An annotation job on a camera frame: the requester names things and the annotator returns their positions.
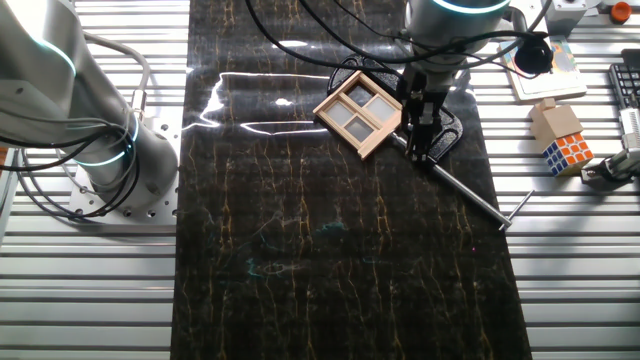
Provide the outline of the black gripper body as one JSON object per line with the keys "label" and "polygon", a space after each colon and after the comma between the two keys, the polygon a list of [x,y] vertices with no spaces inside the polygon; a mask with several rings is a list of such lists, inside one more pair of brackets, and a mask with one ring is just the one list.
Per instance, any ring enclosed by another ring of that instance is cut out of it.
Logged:
{"label": "black gripper body", "polygon": [[403,73],[404,110],[412,126],[431,126],[441,121],[440,111],[450,88],[450,72],[434,71],[417,63]]}

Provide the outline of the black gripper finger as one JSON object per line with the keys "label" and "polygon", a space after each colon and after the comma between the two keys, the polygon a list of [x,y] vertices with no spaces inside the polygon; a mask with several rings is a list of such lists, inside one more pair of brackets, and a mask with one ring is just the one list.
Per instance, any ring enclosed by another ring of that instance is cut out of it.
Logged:
{"label": "black gripper finger", "polygon": [[409,123],[407,125],[408,130],[408,143],[407,143],[407,153],[412,162],[416,162],[420,156],[419,153],[419,128]]}
{"label": "black gripper finger", "polygon": [[422,151],[422,160],[426,162],[429,157],[429,152],[431,149],[432,140],[435,132],[434,120],[431,119],[428,123],[421,124],[421,151]]}

